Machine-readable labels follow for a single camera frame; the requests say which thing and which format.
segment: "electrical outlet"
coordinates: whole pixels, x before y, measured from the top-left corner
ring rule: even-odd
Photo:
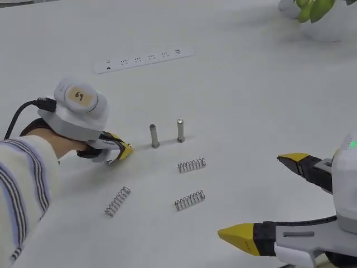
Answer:
[[[94,73],[102,74],[109,71],[118,71],[123,69],[129,69],[132,67],[138,67],[153,63],[160,63],[168,60],[175,60],[180,58],[191,57],[194,55],[193,49],[178,48],[164,51],[156,51],[142,56],[136,56],[132,58],[113,59],[102,61],[94,64]]]
[[[121,60],[121,61],[120,61],[120,64],[121,64],[121,65],[127,65],[128,63],[129,63],[129,59]]]
[[[162,57],[162,58],[169,58],[170,55],[169,55],[168,52],[163,52],[163,53],[161,53],[161,57]]]
[[[148,60],[156,60],[156,54],[150,54],[147,56]]]

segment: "striped sleeve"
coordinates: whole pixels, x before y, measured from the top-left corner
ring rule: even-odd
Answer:
[[[52,146],[25,136],[0,141],[0,267],[19,257],[25,239],[57,196],[59,167]]]

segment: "coil spring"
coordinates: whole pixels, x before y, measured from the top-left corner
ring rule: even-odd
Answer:
[[[202,190],[197,191],[196,193],[189,194],[184,198],[180,198],[175,201],[175,207],[177,211],[183,210],[188,208],[194,204],[200,203],[201,201],[205,200],[206,196]]]
[[[105,213],[111,217],[113,217],[120,206],[123,204],[125,199],[128,197],[130,194],[130,190],[127,187],[123,187],[120,192],[115,196],[113,201],[110,203],[110,205],[105,209]]]
[[[206,160],[204,158],[197,158],[188,162],[179,163],[177,165],[178,170],[181,172],[201,169],[206,166]]]

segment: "metal peg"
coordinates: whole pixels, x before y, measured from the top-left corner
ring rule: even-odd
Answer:
[[[156,126],[154,124],[150,125],[150,134],[151,134],[151,147],[158,148],[160,143],[157,139]]]
[[[177,120],[177,142],[183,143],[185,141],[185,136],[184,136],[184,120],[183,119],[178,119]]]

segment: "white tabletop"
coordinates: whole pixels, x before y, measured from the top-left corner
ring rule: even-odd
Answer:
[[[275,267],[217,230],[334,214],[330,195],[276,157],[331,157],[356,130],[354,38],[307,41],[275,0],[61,0],[0,9],[0,25],[1,92],[11,96],[0,100],[2,135],[17,107],[73,75],[108,97],[107,129],[135,149],[114,167],[66,157],[61,198],[15,268]],[[195,56],[93,74],[97,61],[174,46]],[[34,118],[28,108],[14,135]],[[174,141],[178,118],[184,143]],[[151,123],[159,149],[149,145]],[[197,157],[206,168],[178,173],[179,161]],[[123,186],[131,195],[105,217]],[[176,212],[173,202],[196,190],[206,200]]]

